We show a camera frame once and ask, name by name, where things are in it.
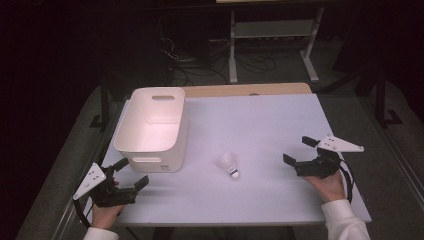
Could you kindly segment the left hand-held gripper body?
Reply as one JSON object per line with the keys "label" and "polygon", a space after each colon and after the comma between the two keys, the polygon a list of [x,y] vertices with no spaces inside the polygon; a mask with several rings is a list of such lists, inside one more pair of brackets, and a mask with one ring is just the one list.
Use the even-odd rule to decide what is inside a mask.
{"label": "left hand-held gripper body", "polygon": [[101,167],[93,163],[72,198],[79,200],[88,194],[98,207],[133,204],[138,194],[134,193],[134,187],[120,189],[115,184],[116,171],[112,166]]}

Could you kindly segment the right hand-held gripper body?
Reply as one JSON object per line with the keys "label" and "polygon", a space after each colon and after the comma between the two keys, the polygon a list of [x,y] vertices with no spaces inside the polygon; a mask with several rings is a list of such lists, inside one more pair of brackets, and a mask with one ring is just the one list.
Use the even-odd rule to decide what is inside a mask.
{"label": "right hand-held gripper body", "polygon": [[294,169],[298,176],[328,177],[335,174],[341,166],[343,152],[363,152],[364,147],[353,144],[333,135],[318,140],[312,147],[317,150],[317,157],[310,161],[296,162]]}

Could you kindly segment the white plastic storage bin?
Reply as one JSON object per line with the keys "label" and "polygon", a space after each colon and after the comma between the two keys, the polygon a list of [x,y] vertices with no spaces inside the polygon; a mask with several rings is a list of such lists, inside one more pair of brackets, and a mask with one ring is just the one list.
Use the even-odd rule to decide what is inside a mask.
{"label": "white plastic storage bin", "polygon": [[179,87],[133,91],[118,124],[114,147],[134,171],[177,172],[188,136],[185,91]]}

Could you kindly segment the white shuttlecock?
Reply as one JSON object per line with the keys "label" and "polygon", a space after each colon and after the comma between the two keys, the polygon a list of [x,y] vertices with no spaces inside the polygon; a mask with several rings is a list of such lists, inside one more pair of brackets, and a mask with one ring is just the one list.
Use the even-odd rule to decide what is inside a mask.
{"label": "white shuttlecock", "polygon": [[240,177],[239,170],[236,166],[234,156],[231,152],[222,154],[219,157],[219,166],[233,179]]}

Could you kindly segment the person's left hand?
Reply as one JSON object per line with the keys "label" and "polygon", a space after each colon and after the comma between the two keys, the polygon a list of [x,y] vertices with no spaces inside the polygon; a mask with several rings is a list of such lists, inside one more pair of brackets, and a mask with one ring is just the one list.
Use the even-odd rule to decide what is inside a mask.
{"label": "person's left hand", "polygon": [[98,207],[94,204],[92,208],[91,226],[98,229],[110,230],[123,210],[123,205]]}

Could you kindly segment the person's right hand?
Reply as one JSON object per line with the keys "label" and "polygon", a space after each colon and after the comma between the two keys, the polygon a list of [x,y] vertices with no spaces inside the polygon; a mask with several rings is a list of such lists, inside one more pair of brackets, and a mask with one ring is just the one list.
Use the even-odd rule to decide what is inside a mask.
{"label": "person's right hand", "polygon": [[304,180],[309,182],[318,191],[324,203],[346,198],[340,171],[337,171],[335,174],[324,179],[316,176],[306,176],[304,177]]}

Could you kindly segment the black metal stand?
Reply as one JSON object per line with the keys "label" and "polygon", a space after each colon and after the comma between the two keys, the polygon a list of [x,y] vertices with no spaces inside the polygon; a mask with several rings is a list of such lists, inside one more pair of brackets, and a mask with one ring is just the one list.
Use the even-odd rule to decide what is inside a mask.
{"label": "black metal stand", "polygon": [[103,132],[110,120],[110,109],[109,109],[109,92],[107,86],[107,77],[103,76],[100,84],[100,103],[101,112],[99,115],[95,115],[89,125],[90,128],[99,128]]}

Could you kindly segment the white metal stand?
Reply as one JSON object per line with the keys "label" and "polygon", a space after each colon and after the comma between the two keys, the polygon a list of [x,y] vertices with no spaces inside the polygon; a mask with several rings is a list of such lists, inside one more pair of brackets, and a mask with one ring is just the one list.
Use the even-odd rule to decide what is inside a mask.
{"label": "white metal stand", "polygon": [[317,83],[319,81],[319,77],[311,62],[310,54],[315,43],[324,10],[324,7],[320,7],[313,19],[259,22],[236,22],[235,12],[232,12],[230,23],[230,55],[228,61],[230,83],[238,83],[235,59],[236,39],[278,37],[307,37],[309,39],[308,44],[299,52],[299,54],[310,81]]}

